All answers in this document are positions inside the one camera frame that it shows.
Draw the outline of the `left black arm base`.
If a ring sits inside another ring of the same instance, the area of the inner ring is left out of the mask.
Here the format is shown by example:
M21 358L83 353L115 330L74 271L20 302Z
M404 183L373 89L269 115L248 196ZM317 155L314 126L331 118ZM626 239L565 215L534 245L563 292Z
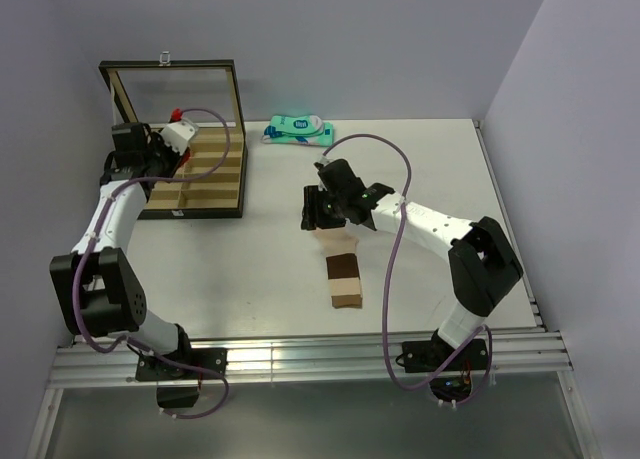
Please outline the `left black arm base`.
M186 367L169 365L150 355L142 355L137 364L135 380L156 383L156 403L171 411L193 408L202 389L202 381L213 379L201 369L214 371L224 377L227 366L225 348L196 348L191 352Z

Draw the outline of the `beige brown striped sock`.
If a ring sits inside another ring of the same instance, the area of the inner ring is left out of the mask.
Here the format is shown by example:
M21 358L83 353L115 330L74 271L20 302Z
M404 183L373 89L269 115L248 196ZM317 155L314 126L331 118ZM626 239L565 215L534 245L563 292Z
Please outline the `beige brown striped sock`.
M363 292L357 258L358 239L345 228L316 229L313 235L325 257L332 307L361 309Z

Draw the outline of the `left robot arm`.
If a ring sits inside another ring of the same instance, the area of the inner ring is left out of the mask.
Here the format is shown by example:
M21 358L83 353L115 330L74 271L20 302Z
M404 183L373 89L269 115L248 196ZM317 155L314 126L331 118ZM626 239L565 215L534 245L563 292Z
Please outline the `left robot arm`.
M159 353L159 367L172 378L191 373L195 354L181 326L148 310L126 250L155 183L172 178L188 160L197 133L188 119L174 119L160 131L141 122L113 126L114 149L104 162L90 224L72 251L49 266L71 334L132 339Z

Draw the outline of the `red sock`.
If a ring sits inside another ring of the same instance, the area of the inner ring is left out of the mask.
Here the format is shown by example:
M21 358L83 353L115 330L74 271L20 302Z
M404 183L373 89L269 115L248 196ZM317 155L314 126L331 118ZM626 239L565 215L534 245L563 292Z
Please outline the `red sock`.
M189 161L190 157L191 157L191 151L187 149L181 158L179 167L183 167Z

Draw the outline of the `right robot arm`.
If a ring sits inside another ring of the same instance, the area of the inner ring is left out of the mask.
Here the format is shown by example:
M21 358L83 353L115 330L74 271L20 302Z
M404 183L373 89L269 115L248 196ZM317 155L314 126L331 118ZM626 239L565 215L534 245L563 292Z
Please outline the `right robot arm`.
M348 223L395 236L383 283L382 331L388 333L391 277L401 241L446 261L456 302L434 333L433 357L452 369L468 353L470 339L523 276L523 268L499 222L461 219L409 202L381 183L367 187L344 159L314 164L319 183L303 189L301 228L326 230L330 245Z

